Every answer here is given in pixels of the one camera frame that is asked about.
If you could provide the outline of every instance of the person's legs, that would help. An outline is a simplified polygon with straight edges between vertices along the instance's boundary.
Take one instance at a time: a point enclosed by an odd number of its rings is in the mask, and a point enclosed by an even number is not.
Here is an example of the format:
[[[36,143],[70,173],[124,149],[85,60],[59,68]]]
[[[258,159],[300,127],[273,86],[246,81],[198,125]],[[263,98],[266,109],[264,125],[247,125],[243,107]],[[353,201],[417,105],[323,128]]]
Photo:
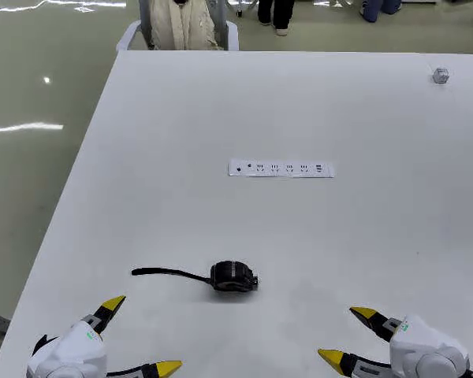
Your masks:
[[[293,7],[294,0],[275,0],[274,27],[277,30],[288,28]]]
[[[261,24],[271,22],[271,4],[273,0],[259,0],[258,18]]]

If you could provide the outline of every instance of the small metal cube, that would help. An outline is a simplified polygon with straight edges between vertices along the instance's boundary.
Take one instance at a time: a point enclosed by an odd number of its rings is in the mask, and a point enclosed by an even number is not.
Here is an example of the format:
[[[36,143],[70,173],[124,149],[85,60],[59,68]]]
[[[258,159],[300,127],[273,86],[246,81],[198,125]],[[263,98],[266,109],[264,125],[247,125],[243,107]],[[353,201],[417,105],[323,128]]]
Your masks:
[[[435,69],[433,80],[436,84],[445,84],[449,80],[449,70],[442,68]]]

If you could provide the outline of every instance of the white chair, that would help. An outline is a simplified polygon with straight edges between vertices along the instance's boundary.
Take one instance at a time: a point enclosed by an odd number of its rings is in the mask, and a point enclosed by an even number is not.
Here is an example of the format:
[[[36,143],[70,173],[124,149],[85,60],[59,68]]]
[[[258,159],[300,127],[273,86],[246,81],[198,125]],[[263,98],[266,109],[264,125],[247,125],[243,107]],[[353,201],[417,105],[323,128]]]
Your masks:
[[[140,30],[143,39],[149,50],[154,49],[152,44],[151,16],[149,10],[149,0],[139,0],[140,20],[132,22],[116,45],[116,51],[129,50],[136,33]],[[226,7],[224,0],[209,0],[207,6],[210,16],[214,21],[216,32],[218,33],[218,44],[227,51],[238,51],[238,27],[226,20]]]

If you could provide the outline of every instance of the white table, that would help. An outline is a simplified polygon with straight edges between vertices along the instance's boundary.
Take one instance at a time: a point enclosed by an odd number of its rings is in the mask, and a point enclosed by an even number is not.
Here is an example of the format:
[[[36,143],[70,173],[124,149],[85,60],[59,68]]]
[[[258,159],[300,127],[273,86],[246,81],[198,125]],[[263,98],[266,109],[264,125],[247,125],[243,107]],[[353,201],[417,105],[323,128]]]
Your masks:
[[[337,176],[228,177],[230,158],[319,159]],[[259,290],[220,301],[203,283],[130,276],[225,259],[246,261]],[[422,315],[473,368],[473,56],[120,53],[0,378],[119,294],[112,370],[181,359],[176,378],[337,376],[318,347],[388,361],[351,305]]]

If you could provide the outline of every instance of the power strip switch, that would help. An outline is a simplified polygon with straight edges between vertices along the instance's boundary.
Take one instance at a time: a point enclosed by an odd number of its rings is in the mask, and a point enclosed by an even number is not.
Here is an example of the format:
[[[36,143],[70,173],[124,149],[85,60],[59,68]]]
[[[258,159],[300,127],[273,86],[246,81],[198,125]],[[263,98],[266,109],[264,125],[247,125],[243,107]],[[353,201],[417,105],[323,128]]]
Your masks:
[[[333,178],[334,168],[323,161],[282,161],[232,159],[228,165],[230,176]]]

